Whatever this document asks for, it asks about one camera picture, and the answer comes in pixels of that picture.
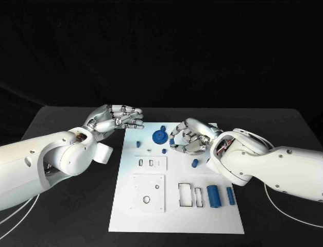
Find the white board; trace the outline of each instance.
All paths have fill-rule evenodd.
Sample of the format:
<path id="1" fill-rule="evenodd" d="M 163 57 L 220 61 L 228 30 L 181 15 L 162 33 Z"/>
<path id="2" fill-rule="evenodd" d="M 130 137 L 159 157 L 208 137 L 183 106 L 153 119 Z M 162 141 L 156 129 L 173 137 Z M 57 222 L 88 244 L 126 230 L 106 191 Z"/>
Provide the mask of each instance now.
<path id="1" fill-rule="evenodd" d="M 222 175 L 208 170 L 209 152 L 191 156 L 170 150 L 169 141 L 162 145 L 153 142 L 152 135 L 162 125 L 166 126 L 169 135 L 178 124 L 178 122 L 146 122 L 143 130 L 126 129 L 110 232 L 244 234 L 237 200 L 234 206 L 228 201 L 227 187 L 233 187 L 233 184 Z M 175 142 L 186 144 L 182 141 L 182 134 L 176 135 Z M 142 172 L 134 165 L 136 156 L 168 157 L 168 169 L 158 173 L 146 170 Z M 192 168 L 195 158 L 199 159 L 199 163 L 198 167 Z M 165 208 L 160 213 L 143 213 L 130 209 L 136 206 L 134 174 L 165 175 Z M 181 207 L 179 183 L 191 184 L 192 207 Z M 220 208 L 209 206 L 208 185 L 218 186 L 222 203 Z M 202 191 L 204 207 L 196 207 L 195 188 L 201 188 Z"/>

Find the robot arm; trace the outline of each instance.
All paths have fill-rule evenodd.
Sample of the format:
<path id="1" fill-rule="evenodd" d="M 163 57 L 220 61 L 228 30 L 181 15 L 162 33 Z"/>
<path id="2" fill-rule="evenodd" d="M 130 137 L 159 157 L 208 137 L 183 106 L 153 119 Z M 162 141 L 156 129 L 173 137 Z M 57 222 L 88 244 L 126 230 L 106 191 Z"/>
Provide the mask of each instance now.
<path id="1" fill-rule="evenodd" d="M 198 123 L 198 120 L 192 123 L 196 129 Z M 234 184 L 244 186 L 257 177 L 274 190 L 323 202 L 323 152 L 290 147 L 269 149 L 264 139 L 260 137 L 257 141 L 240 129 L 215 136 L 208 136 L 209 131 L 198 130 L 204 138 L 209 138 L 211 158 L 207 165 Z M 188 146 L 199 146 L 205 150 L 207 143 L 189 142 Z"/>
<path id="2" fill-rule="evenodd" d="M 143 129 L 142 110 L 104 105 L 83 127 L 0 147 L 0 210 L 81 174 L 91 161 L 107 163 L 113 148 L 98 143 L 114 129 Z"/>

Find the rectangular hole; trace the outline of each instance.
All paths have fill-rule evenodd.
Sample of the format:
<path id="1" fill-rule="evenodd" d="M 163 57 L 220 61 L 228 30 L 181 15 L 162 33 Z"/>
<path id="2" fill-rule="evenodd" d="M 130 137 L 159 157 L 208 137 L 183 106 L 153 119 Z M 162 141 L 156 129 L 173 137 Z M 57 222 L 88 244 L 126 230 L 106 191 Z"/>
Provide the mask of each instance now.
<path id="1" fill-rule="evenodd" d="M 196 207 L 204 207 L 201 188 L 195 188 Z"/>
<path id="2" fill-rule="evenodd" d="M 192 207 L 191 184 L 179 184 L 181 207 Z"/>

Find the black backdrop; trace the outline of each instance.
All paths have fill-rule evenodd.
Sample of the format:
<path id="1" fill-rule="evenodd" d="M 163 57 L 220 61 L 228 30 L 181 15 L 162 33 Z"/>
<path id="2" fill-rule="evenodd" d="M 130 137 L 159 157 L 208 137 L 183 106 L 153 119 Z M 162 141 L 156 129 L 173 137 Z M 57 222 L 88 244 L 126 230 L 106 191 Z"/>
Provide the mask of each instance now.
<path id="1" fill-rule="evenodd" d="M 0 3 L 0 145 L 106 103 L 295 108 L 323 144 L 323 5 Z"/>

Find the table surface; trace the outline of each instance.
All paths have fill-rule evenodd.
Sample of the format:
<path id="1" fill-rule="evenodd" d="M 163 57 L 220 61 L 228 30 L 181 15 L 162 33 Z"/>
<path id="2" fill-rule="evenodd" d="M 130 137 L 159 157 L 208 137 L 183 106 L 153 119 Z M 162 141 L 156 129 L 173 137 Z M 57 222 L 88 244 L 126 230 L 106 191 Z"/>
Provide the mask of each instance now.
<path id="1" fill-rule="evenodd" d="M 94 108 L 44 107 L 23 139 L 78 127 Z M 143 108 L 145 121 L 181 122 L 195 117 L 217 122 L 222 130 L 243 128 L 267 138 L 274 146 L 323 151 L 315 134 L 293 109 Z M 273 207 L 264 185 L 253 178 L 234 186 L 244 235 L 108 232 L 124 130 L 103 141 L 114 151 L 107 165 L 91 163 L 87 171 L 41 194 L 35 208 L 0 246 L 315 246 L 323 245 L 323 229 L 287 218 Z M 277 206 L 292 216 L 323 225 L 323 204 L 270 189 Z M 0 220 L 18 209 L 0 211 Z M 0 226 L 0 236 L 18 223 L 29 207 Z"/>

